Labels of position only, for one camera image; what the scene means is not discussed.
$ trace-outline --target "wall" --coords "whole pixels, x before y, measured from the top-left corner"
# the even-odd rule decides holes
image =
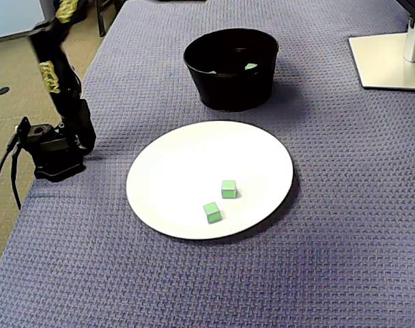
[[[29,31],[43,20],[40,0],[0,0],[0,37]]]

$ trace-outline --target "green cube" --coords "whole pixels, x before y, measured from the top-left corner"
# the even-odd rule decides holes
[[[203,206],[203,208],[207,215],[207,222],[214,223],[222,219],[220,210],[215,202],[209,203],[208,205]]]
[[[234,180],[224,180],[221,186],[221,195],[223,198],[236,198],[236,182]]]

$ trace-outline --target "black bowl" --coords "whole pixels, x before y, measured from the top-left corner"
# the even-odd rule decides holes
[[[278,43],[267,33],[224,29],[196,39],[184,61],[206,106],[244,111],[270,97],[277,53]]]

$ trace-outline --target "textured fabric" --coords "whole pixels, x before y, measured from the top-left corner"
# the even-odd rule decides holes
[[[393,0],[127,2],[84,81],[96,148],[82,174],[34,182],[0,264],[0,327],[415,327],[415,93],[362,89],[347,41],[406,25]],[[271,99],[244,113],[204,107],[182,60],[226,27],[281,46]],[[225,240],[153,231],[126,199],[130,164],[217,119],[285,144],[289,197]]]

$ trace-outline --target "green object inside bowl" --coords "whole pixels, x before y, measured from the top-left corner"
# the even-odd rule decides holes
[[[252,64],[252,63],[249,63],[249,64],[247,64],[247,66],[245,67],[245,70],[251,70],[252,68],[255,68],[257,66],[257,64]]]

